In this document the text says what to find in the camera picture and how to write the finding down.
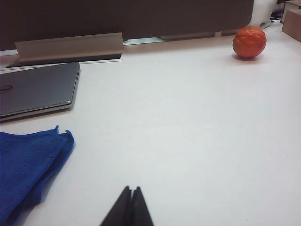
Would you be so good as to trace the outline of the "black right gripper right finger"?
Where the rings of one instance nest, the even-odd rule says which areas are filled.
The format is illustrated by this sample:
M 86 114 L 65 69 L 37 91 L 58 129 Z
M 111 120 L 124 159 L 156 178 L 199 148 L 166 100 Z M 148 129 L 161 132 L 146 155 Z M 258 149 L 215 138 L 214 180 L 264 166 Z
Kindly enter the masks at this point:
M 150 212 L 139 186 L 133 191 L 130 209 L 131 226 L 154 226 Z

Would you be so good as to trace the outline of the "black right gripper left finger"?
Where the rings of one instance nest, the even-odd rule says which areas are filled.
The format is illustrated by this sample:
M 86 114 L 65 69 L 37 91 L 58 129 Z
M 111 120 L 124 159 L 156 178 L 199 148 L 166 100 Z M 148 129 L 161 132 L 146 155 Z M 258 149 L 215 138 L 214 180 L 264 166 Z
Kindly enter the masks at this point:
M 127 226 L 130 215 L 131 197 L 132 190 L 129 186 L 126 186 L 100 225 Z

